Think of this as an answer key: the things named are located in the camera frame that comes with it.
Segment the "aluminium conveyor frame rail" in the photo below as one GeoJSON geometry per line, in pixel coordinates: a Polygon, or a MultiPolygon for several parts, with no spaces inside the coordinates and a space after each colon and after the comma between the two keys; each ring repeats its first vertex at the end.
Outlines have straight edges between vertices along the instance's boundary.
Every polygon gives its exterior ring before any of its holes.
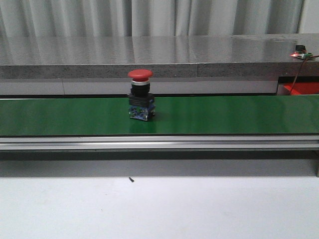
{"type": "Polygon", "coordinates": [[[3,177],[318,176],[313,135],[9,137],[3,177]]]}

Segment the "small green circuit board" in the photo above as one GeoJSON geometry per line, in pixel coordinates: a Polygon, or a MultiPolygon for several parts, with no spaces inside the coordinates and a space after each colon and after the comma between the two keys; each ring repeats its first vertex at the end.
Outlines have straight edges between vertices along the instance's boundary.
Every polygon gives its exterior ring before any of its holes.
{"type": "Polygon", "coordinates": [[[294,52],[293,54],[291,54],[291,56],[301,60],[314,58],[314,55],[312,53],[302,53],[302,52],[294,52]]]}

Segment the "grey stone counter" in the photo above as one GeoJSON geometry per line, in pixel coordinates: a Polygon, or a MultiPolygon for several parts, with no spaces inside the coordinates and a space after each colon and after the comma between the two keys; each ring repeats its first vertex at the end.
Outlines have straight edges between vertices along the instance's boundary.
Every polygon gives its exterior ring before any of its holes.
{"type": "Polygon", "coordinates": [[[297,44],[319,51],[317,34],[140,37],[3,37],[3,79],[317,76],[318,60],[291,56],[297,44]]]}

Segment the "red mushroom push button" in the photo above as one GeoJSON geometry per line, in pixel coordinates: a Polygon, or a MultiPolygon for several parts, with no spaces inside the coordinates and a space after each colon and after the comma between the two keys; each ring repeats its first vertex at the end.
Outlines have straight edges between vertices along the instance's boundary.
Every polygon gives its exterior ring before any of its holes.
{"type": "Polygon", "coordinates": [[[153,72],[135,69],[128,73],[131,80],[129,94],[129,116],[132,119],[148,121],[155,115],[155,97],[150,93],[150,77],[153,72]]]}

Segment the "small black sensor cube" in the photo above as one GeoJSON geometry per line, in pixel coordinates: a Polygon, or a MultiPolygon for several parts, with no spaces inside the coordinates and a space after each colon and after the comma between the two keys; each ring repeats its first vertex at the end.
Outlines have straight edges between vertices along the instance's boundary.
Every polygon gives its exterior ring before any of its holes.
{"type": "Polygon", "coordinates": [[[305,47],[304,45],[301,45],[301,44],[296,45],[295,51],[296,51],[298,54],[305,54],[305,53],[307,52],[307,51],[306,51],[306,47],[305,47]]]}

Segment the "grey curtain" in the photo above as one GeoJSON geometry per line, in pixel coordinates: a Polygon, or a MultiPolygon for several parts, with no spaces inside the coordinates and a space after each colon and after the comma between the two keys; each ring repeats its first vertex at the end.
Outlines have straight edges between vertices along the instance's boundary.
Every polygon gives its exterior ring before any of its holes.
{"type": "Polygon", "coordinates": [[[2,37],[297,33],[302,0],[3,0],[2,37]]]}

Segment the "red plastic tray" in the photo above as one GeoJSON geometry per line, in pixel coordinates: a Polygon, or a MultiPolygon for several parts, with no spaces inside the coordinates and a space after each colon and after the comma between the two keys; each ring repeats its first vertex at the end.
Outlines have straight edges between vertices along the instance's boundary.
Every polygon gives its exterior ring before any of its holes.
{"type": "Polygon", "coordinates": [[[292,84],[284,84],[284,88],[289,95],[313,95],[319,93],[318,82],[295,83],[293,88],[292,84]]]}

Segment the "green conveyor belt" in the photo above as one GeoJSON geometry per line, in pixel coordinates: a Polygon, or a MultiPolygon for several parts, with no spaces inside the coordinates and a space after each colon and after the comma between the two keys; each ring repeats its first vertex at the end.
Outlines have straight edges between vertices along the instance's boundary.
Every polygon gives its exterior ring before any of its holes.
{"type": "Polygon", "coordinates": [[[150,121],[129,117],[127,98],[9,99],[1,136],[115,134],[317,134],[319,98],[157,97],[150,121]]]}

